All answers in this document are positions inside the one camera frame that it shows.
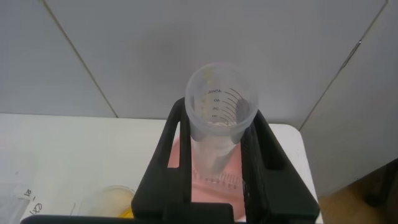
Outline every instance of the wooden floor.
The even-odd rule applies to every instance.
[[[369,185],[377,181],[371,174],[331,194],[319,198],[323,221],[326,224],[385,224],[384,208],[372,208],[363,198]]]

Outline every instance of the plastic measuring cylinder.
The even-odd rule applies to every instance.
[[[197,171],[219,175],[257,113],[257,93],[235,65],[212,63],[189,79],[185,108]]]

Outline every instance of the handwritten label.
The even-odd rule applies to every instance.
[[[30,196],[32,191],[30,189],[27,189],[26,192],[24,193],[25,196]]]
[[[32,210],[29,211],[30,214],[36,215],[40,213],[43,209],[43,205],[41,203],[37,203]]]

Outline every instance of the gray wall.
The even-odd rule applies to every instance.
[[[41,1],[0,1],[0,113],[115,117]]]
[[[47,1],[123,118],[166,118],[190,75],[231,62],[299,128],[383,0]]]
[[[304,124],[318,195],[398,158],[398,1],[390,1]]]

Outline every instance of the white countertop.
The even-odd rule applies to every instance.
[[[35,199],[25,216],[38,203],[40,214],[69,215],[83,198],[110,185],[136,190],[164,124],[154,119],[0,114],[0,152],[31,158],[28,167],[21,167],[34,175]],[[270,127],[317,198],[300,133],[286,124]]]

